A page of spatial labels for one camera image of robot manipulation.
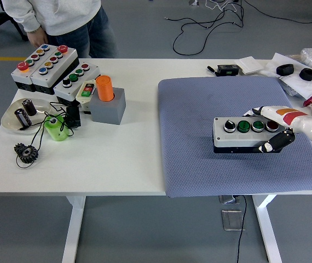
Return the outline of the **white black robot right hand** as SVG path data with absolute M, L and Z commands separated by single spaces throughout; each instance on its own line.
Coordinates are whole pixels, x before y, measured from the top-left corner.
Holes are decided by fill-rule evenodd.
M 304 133 L 312 141 L 312 116 L 287 106 L 262 106 L 253 108 L 244 114 L 263 116 L 286 129 L 267 142 L 253 149 L 254 153 L 273 153 L 283 149 L 295 139 L 295 133 Z

